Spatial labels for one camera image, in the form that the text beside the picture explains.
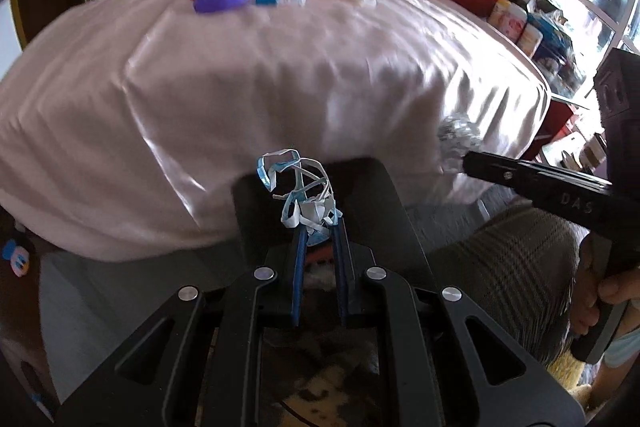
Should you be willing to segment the person's right hand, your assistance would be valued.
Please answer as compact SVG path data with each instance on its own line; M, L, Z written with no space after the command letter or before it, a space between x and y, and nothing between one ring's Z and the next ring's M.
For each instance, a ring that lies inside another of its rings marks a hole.
M597 301L615 306L639 299L639 269L605 279L593 269L594 237L589 233L580 244L579 265L576 272L572 303L570 304L570 328L582 336L600 320Z

